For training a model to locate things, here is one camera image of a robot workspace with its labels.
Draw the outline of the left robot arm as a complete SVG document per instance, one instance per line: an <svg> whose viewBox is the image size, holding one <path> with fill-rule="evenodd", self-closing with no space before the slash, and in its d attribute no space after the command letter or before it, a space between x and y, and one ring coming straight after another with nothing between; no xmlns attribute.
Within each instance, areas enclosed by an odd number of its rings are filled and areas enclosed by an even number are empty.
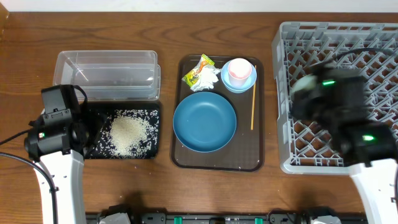
<svg viewBox="0 0 398 224"><path fill-rule="evenodd" d="M106 117L79 102L78 85L41 91L44 110L29 124L24 146L39 181L44 223L86 223L83 168Z"/></svg>

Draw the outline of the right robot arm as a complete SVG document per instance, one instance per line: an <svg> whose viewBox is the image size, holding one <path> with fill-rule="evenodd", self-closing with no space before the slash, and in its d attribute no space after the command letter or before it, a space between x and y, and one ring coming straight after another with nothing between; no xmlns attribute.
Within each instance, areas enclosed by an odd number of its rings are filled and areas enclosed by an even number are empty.
<svg viewBox="0 0 398 224"><path fill-rule="evenodd" d="M356 70L319 67L293 85L290 113L329 132L368 223L397 223L397 143L387 124L368 118L365 82Z"/></svg>

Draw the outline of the pink cup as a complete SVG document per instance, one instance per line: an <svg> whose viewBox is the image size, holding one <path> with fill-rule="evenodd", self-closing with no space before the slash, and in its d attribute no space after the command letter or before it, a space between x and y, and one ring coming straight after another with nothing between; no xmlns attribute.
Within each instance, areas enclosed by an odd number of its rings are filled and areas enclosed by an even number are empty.
<svg viewBox="0 0 398 224"><path fill-rule="evenodd" d="M241 88L252 73L252 65L244 58L235 58L229 62L229 82L235 88Z"/></svg>

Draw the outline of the dark blue plate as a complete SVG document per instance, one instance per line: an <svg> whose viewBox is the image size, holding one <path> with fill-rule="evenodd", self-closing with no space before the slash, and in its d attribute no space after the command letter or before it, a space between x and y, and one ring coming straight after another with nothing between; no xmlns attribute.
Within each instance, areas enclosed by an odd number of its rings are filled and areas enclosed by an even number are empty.
<svg viewBox="0 0 398 224"><path fill-rule="evenodd" d="M232 140L237 117L225 97L213 92L198 92L178 104L172 124L175 136L185 147L210 153Z"/></svg>

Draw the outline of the mint green bowl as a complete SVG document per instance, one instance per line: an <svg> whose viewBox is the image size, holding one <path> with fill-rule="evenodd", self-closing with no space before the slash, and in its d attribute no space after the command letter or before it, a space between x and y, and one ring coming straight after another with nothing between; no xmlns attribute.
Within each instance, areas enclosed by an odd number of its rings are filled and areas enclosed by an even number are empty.
<svg viewBox="0 0 398 224"><path fill-rule="evenodd" d="M313 90L317 85L318 78L314 75L306 75L295 82L292 86L292 94L301 94Z"/></svg>

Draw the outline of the white rice pile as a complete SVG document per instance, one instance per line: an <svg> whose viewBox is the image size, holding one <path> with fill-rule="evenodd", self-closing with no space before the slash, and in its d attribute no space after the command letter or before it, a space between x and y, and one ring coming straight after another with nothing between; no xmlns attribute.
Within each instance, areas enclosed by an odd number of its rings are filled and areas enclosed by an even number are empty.
<svg viewBox="0 0 398 224"><path fill-rule="evenodd" d="M91 159L152 159L158 153L158 109L114 110L99 132Z"/></svg>

